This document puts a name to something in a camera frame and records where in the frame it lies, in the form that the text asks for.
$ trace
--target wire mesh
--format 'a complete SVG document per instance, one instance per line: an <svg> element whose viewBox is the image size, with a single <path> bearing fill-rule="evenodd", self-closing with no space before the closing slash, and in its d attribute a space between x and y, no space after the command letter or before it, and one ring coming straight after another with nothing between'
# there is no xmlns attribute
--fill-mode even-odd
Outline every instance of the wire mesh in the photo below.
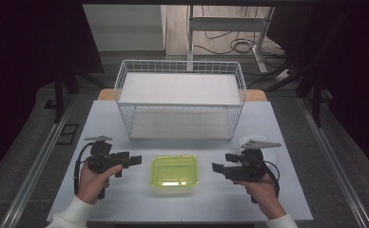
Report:
<svg viewBox="0 0 369 228"><path fill-rule="evenodd" d="M132 72L149 73L149 77L155 73L230 75L235 77L241 102L239 105L121 104L126 76ZM124 60L115 84L115 99L127 133L130 138L138 139L230 140L245 98L243 74L236 62Z"/></svg>

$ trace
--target hand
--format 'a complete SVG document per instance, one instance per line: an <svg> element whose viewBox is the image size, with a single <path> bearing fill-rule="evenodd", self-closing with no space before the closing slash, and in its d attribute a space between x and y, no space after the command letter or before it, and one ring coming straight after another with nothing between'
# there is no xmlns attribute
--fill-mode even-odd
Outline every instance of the hand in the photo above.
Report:
<svg viewBox="0 0 369 228"><path fill-rule="evenodd" d="M81 169L80 187L77 198L94 205L98 200L98 195L102 188L109 187L109 177L120 172L122 169L123 166L119 164L109 168L102 174L97 174L91 171L87 167L87 162L85 162L84 167Z"/></svg>
<svg viewBox="0 0 369 228"><path fill-rule="evenodd" d="M282 205L277 199L274 183L268 174L265 174L256 182L243 180L234 180L233 182L243 185L244 188L246 188L247 194L253 196L268 219L276 219L286 215Z"/></svg>

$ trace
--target white wire basket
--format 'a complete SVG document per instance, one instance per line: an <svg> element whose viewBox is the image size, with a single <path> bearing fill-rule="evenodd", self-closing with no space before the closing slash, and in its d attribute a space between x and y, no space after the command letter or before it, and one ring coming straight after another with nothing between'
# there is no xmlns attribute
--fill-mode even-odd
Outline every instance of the white wire basket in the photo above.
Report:
<svg viewBox="0 0 369 228"><path fill-rule="evenodd" d="M246 98L236 62L124 60L114 92L131 139L231 140Z"/></svg>

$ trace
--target yellow plastic container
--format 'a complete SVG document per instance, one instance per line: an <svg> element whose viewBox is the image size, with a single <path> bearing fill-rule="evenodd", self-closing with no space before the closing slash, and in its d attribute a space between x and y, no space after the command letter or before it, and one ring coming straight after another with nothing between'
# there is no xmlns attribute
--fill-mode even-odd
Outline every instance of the yellow plastic container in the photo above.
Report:
<svg viewBox="0 0 369 228"><path fill-rule="evenodd" d="M196 156L161 156L152 160L152 186L159 189L186 189L198 183Z"/></svg>

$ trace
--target white table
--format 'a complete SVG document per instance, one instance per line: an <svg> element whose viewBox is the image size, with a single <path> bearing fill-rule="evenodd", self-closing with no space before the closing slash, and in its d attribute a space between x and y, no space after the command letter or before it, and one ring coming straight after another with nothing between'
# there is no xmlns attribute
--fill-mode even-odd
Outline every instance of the white table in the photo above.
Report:
<svg viewBox="0 0 369 228"><path fill-rule="evenodd" d="M214 173L211 163L234 165L225 161L225 153L239 152L244 136L265 137L282 147L263 150L281 172L280 201L296 220L313 219L301 185L290 160L276 117L269 102L247 102L235 135L229 141L131 141L126 133L117 104L95 101L87 118L81 139L68 167L57 197L49 212L60 212L73 198L73 168L79 152L88 142L85 137L105 135L113 138L111 152L130 151L143 156L143 163L123 171L119 179L110 178L105 199L99 200L90 221L113 223L240 223L265 221L257 204L240 185L234 185L222 174ZM199 184L181 194L164 194L150 184L151 161L156 156L192 154L198 158ZM89 149L83 158L89 155Z"/></svg>

